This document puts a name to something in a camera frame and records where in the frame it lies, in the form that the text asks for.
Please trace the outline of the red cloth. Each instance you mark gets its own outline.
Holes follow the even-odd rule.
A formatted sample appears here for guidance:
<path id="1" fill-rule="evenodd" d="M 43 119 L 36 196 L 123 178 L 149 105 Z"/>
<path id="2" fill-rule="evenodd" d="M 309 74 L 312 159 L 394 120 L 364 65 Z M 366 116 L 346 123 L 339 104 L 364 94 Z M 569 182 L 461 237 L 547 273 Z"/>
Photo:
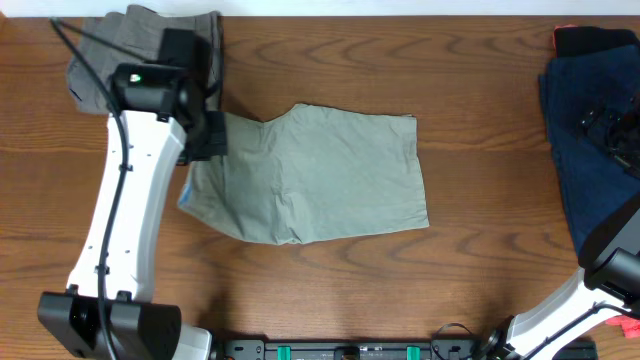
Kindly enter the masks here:
<path id="1" fill-rule="evenodd" d="M 627 316 L 615 316 L 605 321 L 608 326 L 618 326 L 627 339 L 640 337 L 640 321 Z"/>

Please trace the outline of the navy blue garment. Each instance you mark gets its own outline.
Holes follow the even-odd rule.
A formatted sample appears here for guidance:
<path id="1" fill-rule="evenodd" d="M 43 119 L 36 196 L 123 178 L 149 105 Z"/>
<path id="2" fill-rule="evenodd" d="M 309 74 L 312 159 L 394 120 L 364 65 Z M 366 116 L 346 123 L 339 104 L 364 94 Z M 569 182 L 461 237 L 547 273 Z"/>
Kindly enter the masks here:
<path id="1" fill-rule="evenodd" d="M 618 47 L 577 57 L 555 58 L 539 77 L 540 103 L 556 166 L 563 207 L 576 251 L 611 213 L 639 192 L 625 172 L 585 134 L 590 113 L 624 114 L 639 93 L 639 49 Z"/>

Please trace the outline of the light khaki shorts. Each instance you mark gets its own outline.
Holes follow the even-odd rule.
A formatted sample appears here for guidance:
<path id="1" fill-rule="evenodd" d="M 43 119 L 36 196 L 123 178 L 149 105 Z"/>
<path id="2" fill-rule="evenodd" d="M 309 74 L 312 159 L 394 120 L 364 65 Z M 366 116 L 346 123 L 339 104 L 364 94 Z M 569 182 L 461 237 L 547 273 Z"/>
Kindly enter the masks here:
<path id="1" fill-rule="evenodd" d="M 193 163 L 178 201 L 211 228 L 284 245 L 428 227 L 415 117 L 297 104 L 225 122 L 227 154 Z"/>

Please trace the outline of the black garment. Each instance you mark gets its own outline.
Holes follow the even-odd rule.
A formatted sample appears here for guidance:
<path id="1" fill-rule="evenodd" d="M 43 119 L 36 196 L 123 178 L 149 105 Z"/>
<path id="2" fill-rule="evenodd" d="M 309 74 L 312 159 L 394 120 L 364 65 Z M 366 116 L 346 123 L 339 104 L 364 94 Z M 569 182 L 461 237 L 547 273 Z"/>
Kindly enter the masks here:
<path id="1" fill-rule="evenodd" d="M 576 57 L 611 49 L 639 46 L 636 34 L 627 29 L 605 29 L 594 26 L 562 26 L 553 32 L 556 56 Z"/>

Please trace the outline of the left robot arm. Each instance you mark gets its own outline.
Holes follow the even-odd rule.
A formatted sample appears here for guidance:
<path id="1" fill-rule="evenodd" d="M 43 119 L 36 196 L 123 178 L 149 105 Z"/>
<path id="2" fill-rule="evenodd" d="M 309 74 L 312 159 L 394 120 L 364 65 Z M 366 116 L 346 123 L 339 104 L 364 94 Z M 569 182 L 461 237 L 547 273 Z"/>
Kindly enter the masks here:
<path id="1" fill-rule="evenodd" d="M 41 295 L 40 323 L 86 359 L 211 359 L 212 334 L 175 305 L 153 302 L 158 231 L 174 169 L 227 151 L 209 111 L 212 48 L 166 29 L 155 59 L 132 54 L 97 88 L 109 108 L 108 149 L 90 230 L 61 293 Z"/>

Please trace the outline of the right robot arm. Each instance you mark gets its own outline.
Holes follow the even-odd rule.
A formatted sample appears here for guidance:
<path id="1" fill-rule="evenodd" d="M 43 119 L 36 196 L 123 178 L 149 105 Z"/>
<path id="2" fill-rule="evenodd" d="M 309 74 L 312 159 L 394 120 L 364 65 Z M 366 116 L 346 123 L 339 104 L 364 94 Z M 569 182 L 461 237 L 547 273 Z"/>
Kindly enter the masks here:
<path id="1" fill-rule="evenodd" d="M 533 309 L 494 333 L 488 359 L 551 359 L 596 325 L 639 317 L 639 196 L 634 195 L 587 237 L 579 268 Z"/>

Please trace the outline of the folded grey shorts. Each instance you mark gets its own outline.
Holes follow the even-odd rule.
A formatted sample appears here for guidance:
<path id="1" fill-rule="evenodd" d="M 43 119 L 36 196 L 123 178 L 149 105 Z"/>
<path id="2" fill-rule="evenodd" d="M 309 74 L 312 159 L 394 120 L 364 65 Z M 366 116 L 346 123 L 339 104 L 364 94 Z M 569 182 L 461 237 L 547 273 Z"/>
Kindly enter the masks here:
<path id="1" fill-rule="evenodd" d="M 85 20 L 83 30 L 125 48 L 149 60 L 156 60 L 164 29 L 194 31 L 211 45 L 207 88 L 214 87 L 222 78 L 222 25 L 220 13 L 209 13 L 165 17 L 141 5 L 129 5 L 126 13 L 110 12 L 104 18 Z M 81 38 L 77 49 L 94 69 L 100 80 L 108 87 L 108 78 L 121 63 L 141 63 L 140 59 L 108 48 L 86 37 Z M 69 62 L 66 82 L 76 107 L 80 112 L 107 115 L 106 102 L 86 69 L 75 58 Z"/>

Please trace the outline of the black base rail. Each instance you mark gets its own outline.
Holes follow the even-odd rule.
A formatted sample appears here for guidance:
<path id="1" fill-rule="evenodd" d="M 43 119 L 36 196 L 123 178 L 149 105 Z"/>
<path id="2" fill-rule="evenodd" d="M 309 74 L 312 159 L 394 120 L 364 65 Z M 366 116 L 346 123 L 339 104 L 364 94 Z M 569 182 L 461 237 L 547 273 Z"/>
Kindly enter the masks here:
<path id="1" fill-rule="evenodd" d="M 470 359 L 473 340 L 430 342 L 264 342 L 230 340 L 216 345 L 216 360 L 431 360 Z"/>

